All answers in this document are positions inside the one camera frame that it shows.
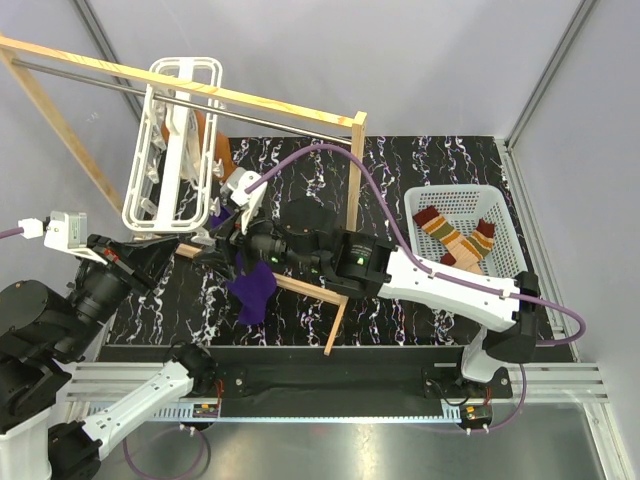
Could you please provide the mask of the purple sock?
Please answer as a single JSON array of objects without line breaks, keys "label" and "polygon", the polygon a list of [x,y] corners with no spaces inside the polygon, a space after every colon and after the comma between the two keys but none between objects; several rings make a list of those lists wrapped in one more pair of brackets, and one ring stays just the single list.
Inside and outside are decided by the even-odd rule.
[{"label": "purple sock", "polygon": [[[211,220],[212,227],[231,217],[226,208]],[[234,280],[226,280],[226,287],[235,296],[241,308],[238,322],[245,326],[256,326],[265,321],[266,307],[274,294],[277,282],[271,268],[260,262],[251,273],[238,272]]]}]

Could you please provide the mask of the white plastic clip hanger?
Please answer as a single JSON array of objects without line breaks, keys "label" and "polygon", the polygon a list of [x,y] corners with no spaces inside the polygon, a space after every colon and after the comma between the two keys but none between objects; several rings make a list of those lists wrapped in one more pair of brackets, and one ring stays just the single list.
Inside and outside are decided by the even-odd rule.
[{"label": "white plastic clip hanger", "polygon": [[218,116],[192,106],[192,95],[146,87],[137,143],[122,208],[136,234],[192,233],[200,243],[214,209]]}]

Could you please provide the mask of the striped sock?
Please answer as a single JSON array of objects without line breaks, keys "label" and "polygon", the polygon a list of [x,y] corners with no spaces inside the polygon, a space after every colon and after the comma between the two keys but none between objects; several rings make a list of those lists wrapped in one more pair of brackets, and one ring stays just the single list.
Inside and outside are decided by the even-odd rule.
[{"label": "striped sock", "polygon": [[475,230],[464,236],[444,216],[430,206],[413,215],[415,224],[446,249],[440,263],[470,273],[483,275],[480,262],[494,245],[495,225],[480,219]]},{"label": "striped sock", "polygon": [[458,269],[469,270],[477,266],[492,250],[495,225],[480,219],[475,230],[468,236],[456,229],[441,240],[447,252],[440,263]]}]

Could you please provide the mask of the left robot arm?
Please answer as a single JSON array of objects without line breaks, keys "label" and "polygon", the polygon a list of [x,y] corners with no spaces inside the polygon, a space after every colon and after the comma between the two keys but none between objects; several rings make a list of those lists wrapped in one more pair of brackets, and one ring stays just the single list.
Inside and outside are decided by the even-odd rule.
[{"label": "left robot arm", "polygon": [[131,292],[160,282],[176,236],[119,243],[92,235],[67,296],[19,281],[1,292],[1,476],[91,479],[113,447],[168,403],[215,386],[216,363],[202,347],[177,348],[147,382],[81,421],[48,424],[58,392]]}]

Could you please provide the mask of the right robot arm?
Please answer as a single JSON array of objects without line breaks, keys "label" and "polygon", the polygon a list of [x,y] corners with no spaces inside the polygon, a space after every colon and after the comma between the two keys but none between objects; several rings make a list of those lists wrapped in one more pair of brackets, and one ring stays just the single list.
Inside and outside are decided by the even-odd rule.
[{"label": "right robot arm", "polygon": [[234,213],[194,261],[248,293],[264,293],[267,275],[289,267],[323,277],[349,299],[407,300],[461,315],[481,329],[462,353],[454,384],[466,396],[486,389],[506,364],[532,361],[538,326],[538,280],[529,272],[494,278],[437,265],[395,243],[339,227],[335,212],[311,198],[285,205],[279,219],[260,213],[247,225]]}]

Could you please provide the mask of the orange sock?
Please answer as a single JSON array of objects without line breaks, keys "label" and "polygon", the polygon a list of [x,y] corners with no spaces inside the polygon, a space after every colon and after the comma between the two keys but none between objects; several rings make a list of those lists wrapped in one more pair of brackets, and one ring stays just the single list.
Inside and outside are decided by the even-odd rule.
[{"label": "orange sock", "polygon": [[161,135],[166,146],[166,162],[174,165],[180,180],[201,185],[206,172],[220,185],[236,170],[230,140],[217,130],[212,114],[186,107],[170,107]]}]

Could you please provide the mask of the steel rack rod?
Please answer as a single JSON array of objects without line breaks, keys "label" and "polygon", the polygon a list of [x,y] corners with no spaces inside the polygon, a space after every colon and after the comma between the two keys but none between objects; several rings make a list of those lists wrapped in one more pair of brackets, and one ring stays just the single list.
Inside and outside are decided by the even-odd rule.
[{"label": "steel rack rod", "polygon": [[[36,72],[53,75],[56,77],[84,83],[87,85],[96,86],[103,89],[117,91],[119,93],[124,94],[125,96],[138,96],[138,97],[145,96],[145,92],[143,90],[139,90],[131,86],[125,86],[118,83],[111,83],[111,82],[99,80],[97,78],[93,78],[90,76],[71,73],[71,72],[67,72],[57,68],[47,67],[44,65],[39,65],[36,63],[27,62],[27,61],[18,60],[18,59],[11,60],[10,63],[12,66],[23,67],[28,70],[33,70]],[[151,98],[153,100],[164,102],[166,104],[171,104],[174,106],[180,106],[185,108],[192,108],[195,110],[200,110],[202,112],[226,117],[242,123],[262,126],[267,129],[276,130],[279,132],[296,134],[299,136],[304,136],[304,137],[317,139],[317,140],[324,140],[324,141],[333,142],[334,144],[339,144],[343,146],[351,145],[351,141],[347,140],[344,137],[332,136],[332,135],[322,134],[316,131],[311,131],[311,130],[293,127],[293,126],[287,126],[281,123],[272,122],[272,121],[264,120],[261,118],[256,118],[248,115],[231,112],[221,107],[207,106],[207,105],[202,105],[202,104],[194,103],[187,100],[181,100],[181,99],[178,99],[176,96],[167,96],[167,95],[162,95],[158,93],[153,93],[151,95]]]}]

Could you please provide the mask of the white plastic basket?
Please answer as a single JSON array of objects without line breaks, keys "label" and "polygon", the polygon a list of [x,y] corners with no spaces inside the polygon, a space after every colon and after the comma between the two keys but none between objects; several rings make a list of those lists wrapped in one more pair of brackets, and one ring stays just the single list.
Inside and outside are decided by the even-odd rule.
[{"label": "white plastic basket", "polygon": [[514,278],[528,269],[518,236],[501,191],[489,185],[430,185],[404,194],[407,231],[414,254],[438,261],[447,249],[418,226],[413,216],[433,206],[463,236],[472,234],[483,220],[492,224],[494,245],[478,266],[493,277]]}]

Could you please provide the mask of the wooden hanging rack frame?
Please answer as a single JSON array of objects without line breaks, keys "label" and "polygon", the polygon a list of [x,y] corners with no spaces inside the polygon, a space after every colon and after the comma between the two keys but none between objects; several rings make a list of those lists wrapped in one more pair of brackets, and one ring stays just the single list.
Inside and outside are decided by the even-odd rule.
[{"label": "wooden hanging rack frame", "polygon": [[135,80],[156,87],[168,87],[193,95],[221,100],[225,103],[261,109],[268,112],[289,115],[295,118],[349,129],[351,131],[351,139],[347,144],[351,148],[351,153],[356,156],[357,161],[350,166],[349,171],[346,228],[352,231],[356,229],[361,186],[361,174],[359,173],[359,168],[362,166],[367,121],[367,114],[365,112],[358,112],[354,117],[350,118],[279,100],[224,89],[222,87],[206,86],[194,80],[179,79],[164,74],[152,73],[136,67],[15,40],[7,36],[1,37],[1,50],[14,54],[22,52],[29,55],[67,63],[74,67],[94,70],[116,78]]}]

